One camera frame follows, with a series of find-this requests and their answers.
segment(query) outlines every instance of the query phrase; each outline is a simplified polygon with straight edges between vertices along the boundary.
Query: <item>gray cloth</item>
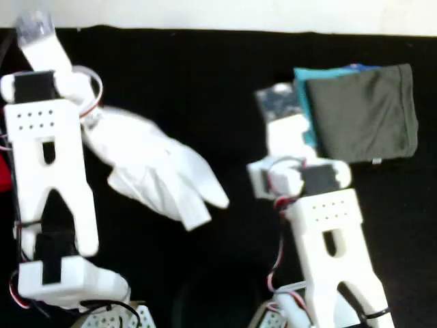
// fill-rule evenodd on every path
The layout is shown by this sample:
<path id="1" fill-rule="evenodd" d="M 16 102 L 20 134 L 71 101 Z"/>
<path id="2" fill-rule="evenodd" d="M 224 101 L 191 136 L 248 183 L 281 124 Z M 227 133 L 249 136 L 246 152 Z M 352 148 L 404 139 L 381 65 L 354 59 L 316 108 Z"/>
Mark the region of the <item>gray cloth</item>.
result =
<path id="1" fill-rule="evenodd" d="M 418 123 L 408 64 L 307 81 L 328 157 L 349 163 L 412 156 Z"/>

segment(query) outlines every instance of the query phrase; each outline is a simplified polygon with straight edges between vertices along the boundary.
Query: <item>black cable tie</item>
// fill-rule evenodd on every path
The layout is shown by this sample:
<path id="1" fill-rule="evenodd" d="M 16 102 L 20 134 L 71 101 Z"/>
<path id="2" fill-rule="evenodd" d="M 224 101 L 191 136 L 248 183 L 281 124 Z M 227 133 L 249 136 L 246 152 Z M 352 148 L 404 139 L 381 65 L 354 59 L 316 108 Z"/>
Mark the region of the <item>black cable tie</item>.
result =
<path id="1" fill-rule="evenodd" d="M 387 313 L 390 313 L 390 308 L 389 307 L 387 309 L 384 309 L 382 311 L 379 311 L 379 312 L 376 312 L 376 313 L 373 313 L 373 314 L 366 314 L 365 318 L 367 320 L 376 319 L 376 318 L 379 318 L 380 316 L 384 316 Z"/>

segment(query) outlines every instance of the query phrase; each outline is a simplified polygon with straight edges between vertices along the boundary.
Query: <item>red wire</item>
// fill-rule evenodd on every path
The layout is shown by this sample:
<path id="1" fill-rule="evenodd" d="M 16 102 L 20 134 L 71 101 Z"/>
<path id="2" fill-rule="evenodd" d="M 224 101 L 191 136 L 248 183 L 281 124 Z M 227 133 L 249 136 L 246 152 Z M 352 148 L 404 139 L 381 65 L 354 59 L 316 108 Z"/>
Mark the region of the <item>red wire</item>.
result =
<path id="1" fill-rule="evenodd" d="M 12 281 L 9 282 L 9 293 L 11 294 L 12 299 L 15 301 L 15 303 L 18 304 L 18 306 L 20 306 L 20 308 L 22 309 L 30 309 L 30 304 L 27 304 L 26 302 L 24 302 L 19 296 L 18 294 L 15 293 L 13 287 L 12 287 Z"/>

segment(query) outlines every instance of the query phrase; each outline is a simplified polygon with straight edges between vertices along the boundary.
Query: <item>cable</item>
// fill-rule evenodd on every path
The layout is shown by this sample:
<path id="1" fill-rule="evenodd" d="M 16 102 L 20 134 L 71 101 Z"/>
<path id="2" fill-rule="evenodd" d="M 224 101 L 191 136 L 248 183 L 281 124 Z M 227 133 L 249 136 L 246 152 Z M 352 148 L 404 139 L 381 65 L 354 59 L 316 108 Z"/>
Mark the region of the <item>cable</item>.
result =
<path id="1" fill-rule="evenodd" d="M 281 238 L 279 239 L 278 256 L 276 258 L 276 261 L 273 264 L 272 269 L 270 270 L 269 274 L 267 275 L 267 288 L 269 289 L 270 292 L 273 292 L 273 293 L 276 292 L 276 289 L 273 287 L 273 284 L 272 284 L 273 275 L 274 275 L 274 272 L 279 267 L 279 265 L 280 265 L 280 263 L 282 261 L 282 257 L 283 257 L 283 244 L 284 244 L 284 240 L 283 240 L 283 236 L 281 234 Z"/>
<path id="2" fill-rule="evenodd" d="M 91 113 L 99 104 L 103 95 L 103 81 L 100 76 L 94 72 L 91 68 L 85 66 L 73 66 L 73 72 L 80 72 L 82 74 L 87 75 L 90 78 L 93 78 L 98 84 L 98 94 L 95 99 L 93 99 L 89 104 L 85 105 L 80 111 L 80 118 L 84 118 L 86 115 Z"/>
<path id="3" fill-rule="evenodd" d="M 141 318 L 138 314 L 138 312 L 131 307 L 130 305 L 127 305 L 123 302 L 120 301 L 111 301 L 111 300 L 107 300 L 107 299 L 90 299 L 90 300 L 86 300 L 86 301 L 81 301 L 80 304 L 86 308 L 91 307 L 88 311 L 85 311 L 82 313 L 83 316 L 87 316 L 88 314 L 93 313 L 94 311 L 96 311 L 97 309 L 100 308 L 107 308 L 107 311 L 111 310 L 111 306 L 112 305 L 119 305 L 122 306 L 123 308 L 127 309 L 128 311 L 132 312 L 133 315 L 135 315 L 137 317 L 137 328 L 141 327 Z"/>
<path id="4" fill-rule="evenodd" d="M 10 152 L 12 148 L 0 146 L 0 150 L 3 152 Z"/>
<path id="5" fill-rule="evenodd" d="M 14 283 L 12 282 L 12 280 L 14 279 L 14 277 L 18 274 L 18 270 L 15 270 L 14 272 L 12 272 L 11 277 L 9 279 L 9 293 L 11 295 L 11 298 L 15 301 L 15 303 L 18 304 L 18 306 L 22 309 L 28 310 L 30 309 L 30 304 L 26 303 L 25 301 L 23 301 L 21 299 L 21 297 L 18 295 L 18 293 L 14 290 Z"/>

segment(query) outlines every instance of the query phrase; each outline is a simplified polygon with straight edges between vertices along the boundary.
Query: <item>black wire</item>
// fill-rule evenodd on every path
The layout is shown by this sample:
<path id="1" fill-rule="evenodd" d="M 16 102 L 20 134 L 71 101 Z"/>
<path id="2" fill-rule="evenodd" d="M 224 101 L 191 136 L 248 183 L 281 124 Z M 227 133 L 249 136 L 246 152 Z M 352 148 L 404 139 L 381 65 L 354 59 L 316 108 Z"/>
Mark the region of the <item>black wire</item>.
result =
<path id="1" fill-rule="evenodd" d="M 99 308 L 107 307 L 107 311 L 110 311 L 112 305 L 122 306 L 123 308 L 132 312 L 132 314 L 137 317 L 137 328 L 140 328 L 140 326 L 141 326 L 141 318 L 140 318 L 138 312 L 133 307 L 131 307 L 130 305 L 127 305 L 123 302 L 112 301 L 112 300 L 107 300 L 107 299 L 90 299 L 90 300 L 86 300 L 86 301 L 81 301 L 80 304 L 86 308 L 92 306 L 88 311 L 85 311 L 82 313 L 83 316 L 87 316 L 88 314 L 91 314 L 92 312 L 96 311 Z"/>

